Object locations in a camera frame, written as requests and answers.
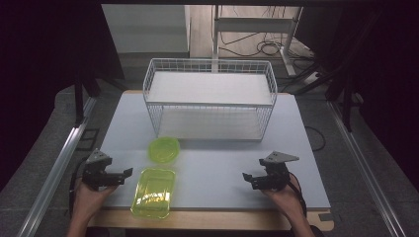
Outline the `aluminium rail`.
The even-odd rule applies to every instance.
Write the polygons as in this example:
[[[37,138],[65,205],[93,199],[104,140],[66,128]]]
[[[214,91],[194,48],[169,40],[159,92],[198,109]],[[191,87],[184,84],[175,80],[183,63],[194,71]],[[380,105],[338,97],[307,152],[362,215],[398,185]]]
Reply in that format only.
[[[407,237],[400,224],[399,218],[379,185],[377,178],[366,160],[366,157],[364,156],[364,153],[362,152],[355,136],[343,123],[343,114],[340,112],[338,105],[334,102],[327,102],[327,106],[334,117],[334,120],[351,152],[353,159],[355,160],[355,163],[376,204],[378,212],[380,213],[389,234],[391,237]]]
[[[74,126],[60,150],[49,174],[47,175],[42,188],[32,205],[25,221],[23,222],[16,237],[34,237],[53,195],[64,175],[64,172],[71,160],[77,144],[86,128],[92,111],[97,103],[95,98],[89,97],[83,106],[82,120],[78,126]]]

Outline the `green round plastic bowl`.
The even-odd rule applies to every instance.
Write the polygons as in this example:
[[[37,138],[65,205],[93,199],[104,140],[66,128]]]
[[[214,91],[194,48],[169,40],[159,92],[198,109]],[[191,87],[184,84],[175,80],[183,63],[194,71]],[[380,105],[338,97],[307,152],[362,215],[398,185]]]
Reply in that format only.
[[[159,164],[173,162],[180,153],[180,143],[175,137],[159,137],[151,141],[147,154],[151,161]]]

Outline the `white desk frame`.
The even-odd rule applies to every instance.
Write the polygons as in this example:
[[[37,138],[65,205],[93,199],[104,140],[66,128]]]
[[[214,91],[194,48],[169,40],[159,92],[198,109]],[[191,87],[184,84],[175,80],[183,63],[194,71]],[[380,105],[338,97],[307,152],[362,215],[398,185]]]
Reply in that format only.
[[[295,7],[291,18],[222,17],[222,5],[214,5],[212,13],[212,59],[218,59],[218,41],[221,33],[286,34],[286,41],[279,46],[280,56],[289,76],[296,76],[291,62],[290,48],[302,7]]]

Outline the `white power strip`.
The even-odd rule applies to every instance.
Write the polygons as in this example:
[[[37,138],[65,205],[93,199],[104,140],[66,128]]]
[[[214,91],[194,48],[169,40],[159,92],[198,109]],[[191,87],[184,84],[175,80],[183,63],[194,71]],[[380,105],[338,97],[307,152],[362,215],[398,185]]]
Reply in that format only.
[[[308,85],[314,81],[316,81],[319,77],[321,76],[321,74],[317,71],[314,71],[313,73],[311,73],[307,78],[305,78],[302,83],[304,85]]]

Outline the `white wire shelf rack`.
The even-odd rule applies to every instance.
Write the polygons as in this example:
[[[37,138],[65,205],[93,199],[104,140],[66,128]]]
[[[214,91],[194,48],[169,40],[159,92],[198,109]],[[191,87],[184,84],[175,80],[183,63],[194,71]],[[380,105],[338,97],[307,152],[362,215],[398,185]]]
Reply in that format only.
[[[277,93],[265,60],[153,58],[143,81],[155,134],[178,139],[260,141]]]

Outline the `person's right hand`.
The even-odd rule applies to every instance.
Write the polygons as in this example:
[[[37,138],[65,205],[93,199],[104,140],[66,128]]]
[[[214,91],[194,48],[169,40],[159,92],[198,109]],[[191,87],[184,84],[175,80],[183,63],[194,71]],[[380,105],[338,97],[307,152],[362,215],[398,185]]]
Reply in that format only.
[[[297,183],[295,179],[291,179],[291,184],[280,191],[263,190],[262,193],[275,204],[278,211],[291,225],[296,225],[302,224],[305,221],[297,191]]]

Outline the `person's left hand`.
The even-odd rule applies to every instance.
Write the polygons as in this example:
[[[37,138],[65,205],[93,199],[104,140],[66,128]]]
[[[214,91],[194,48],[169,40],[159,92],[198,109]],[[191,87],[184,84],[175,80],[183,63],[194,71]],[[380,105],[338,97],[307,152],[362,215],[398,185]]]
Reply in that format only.
[[[79,226],[86,225],[89,220],[100,210],[106,198],[117,189],[117,186],[110,186],[95,191],[81,180],[77,183],[75,200],[71,223]]]

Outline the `white cabinet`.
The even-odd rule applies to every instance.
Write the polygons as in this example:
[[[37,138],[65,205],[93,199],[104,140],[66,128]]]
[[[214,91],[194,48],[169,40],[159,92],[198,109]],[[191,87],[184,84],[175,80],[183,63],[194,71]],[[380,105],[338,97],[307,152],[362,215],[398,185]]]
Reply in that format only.
[[[103,4],[118,53],[188,52],[189,5]]]

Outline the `black metal stand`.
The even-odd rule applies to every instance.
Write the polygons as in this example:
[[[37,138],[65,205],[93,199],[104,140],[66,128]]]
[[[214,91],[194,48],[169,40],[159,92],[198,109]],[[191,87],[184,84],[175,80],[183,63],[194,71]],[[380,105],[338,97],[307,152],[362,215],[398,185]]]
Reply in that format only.
[[[81,67],[74,76],[74,99],[75,99],[75,126],[79,127],[84,119],[83,90],[90,97],[96,98],[101,89],[95,79],[94,70],[90,67]]]
[[[351,109],[355,93],[353,75],[348,67],[339,66],[330,74],[330,78],[332,82],[326,90],[325,97],[328,101],[336,101],[340,95],[343,95],[341,120],[347,131],[351,132]]]

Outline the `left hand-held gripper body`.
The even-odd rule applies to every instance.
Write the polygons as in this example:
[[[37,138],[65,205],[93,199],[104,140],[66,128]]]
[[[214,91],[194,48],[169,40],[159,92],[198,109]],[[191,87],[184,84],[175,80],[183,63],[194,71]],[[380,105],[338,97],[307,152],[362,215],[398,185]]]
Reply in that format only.
[[[82,182],[97,191],[105,187],[106,167],[112,164],[112,158],[96,148],[87,158],[82,173]]]

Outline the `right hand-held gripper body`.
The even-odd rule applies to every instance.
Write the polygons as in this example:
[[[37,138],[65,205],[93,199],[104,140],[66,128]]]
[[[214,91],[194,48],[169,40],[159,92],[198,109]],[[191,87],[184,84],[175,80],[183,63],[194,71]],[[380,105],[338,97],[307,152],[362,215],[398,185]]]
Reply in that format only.
[[[267,175],[259,183],[261,190],[282,190],[290,181],[287,162],[297,161],[298,157],[279,151],[273,151],[259,163],[265,167]]]

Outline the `green rectangular plastic container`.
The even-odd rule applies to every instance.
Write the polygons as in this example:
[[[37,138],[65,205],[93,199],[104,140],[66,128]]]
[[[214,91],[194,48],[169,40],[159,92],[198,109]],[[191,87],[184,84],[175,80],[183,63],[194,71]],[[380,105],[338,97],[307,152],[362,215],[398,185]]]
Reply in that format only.
[[[147,168],[137,182],[130,211],[133,216],[163,219],[169,215],[176,174],[167,169]]]

